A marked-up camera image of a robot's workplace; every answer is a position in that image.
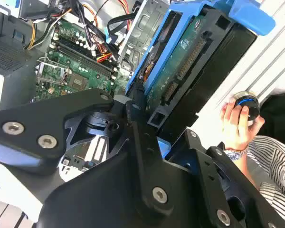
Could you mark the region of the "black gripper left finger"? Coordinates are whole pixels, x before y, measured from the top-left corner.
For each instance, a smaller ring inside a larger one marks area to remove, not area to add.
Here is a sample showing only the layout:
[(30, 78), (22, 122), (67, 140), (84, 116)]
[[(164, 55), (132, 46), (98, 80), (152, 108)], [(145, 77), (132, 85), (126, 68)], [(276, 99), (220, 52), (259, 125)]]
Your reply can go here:
[(110, 139), (105, 161), (121, 153), (131, 157), (138, 195), (154, 207), (148, 174), (164, 161), (154, 130), (135, 100), (120, 102), (101, 89), (0, 111), (0, 187), (28, 215), (40, 216), (50, 194), (71, 181), (63, 182), (58, 171), (67, 150), (97, 134)]

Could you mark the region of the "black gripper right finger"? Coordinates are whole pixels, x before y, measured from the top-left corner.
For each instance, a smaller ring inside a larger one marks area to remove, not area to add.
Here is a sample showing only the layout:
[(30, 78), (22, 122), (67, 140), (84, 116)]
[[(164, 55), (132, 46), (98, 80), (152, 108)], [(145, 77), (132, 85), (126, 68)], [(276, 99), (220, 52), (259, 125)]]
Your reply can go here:
[(191, 180), (178, 186), (191, 193), (201, 228), (285, 228), (285, 221), (218, 147), (204, 149), (190, 129), (178, 138), (178, 165)]

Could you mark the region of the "person's hand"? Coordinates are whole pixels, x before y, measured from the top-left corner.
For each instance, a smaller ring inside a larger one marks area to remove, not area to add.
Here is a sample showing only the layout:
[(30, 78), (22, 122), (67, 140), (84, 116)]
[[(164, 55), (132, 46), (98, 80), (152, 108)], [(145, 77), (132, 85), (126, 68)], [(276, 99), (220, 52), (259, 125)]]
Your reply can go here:
[(236, 100), (230, 101), (222, 108), (220, 118), (222, 121), (222, 142), (227, 150), (243, 151), (257, 135), (265, 120), (258, 116), (251, 126), (248, 125), (247, 106), (235, 106)]

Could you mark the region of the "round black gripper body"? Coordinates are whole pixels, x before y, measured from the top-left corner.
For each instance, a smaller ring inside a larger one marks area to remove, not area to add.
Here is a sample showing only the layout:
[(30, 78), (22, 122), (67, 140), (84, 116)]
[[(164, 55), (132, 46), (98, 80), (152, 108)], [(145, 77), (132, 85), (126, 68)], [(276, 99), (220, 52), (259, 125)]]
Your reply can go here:
[(197, 178), (187, 170), (157, 161), (148, 174), (143, 204), (134, 163), (125, 153), (58, 187), (47, 198), (39, 228), (209, 228), (212, 223)]

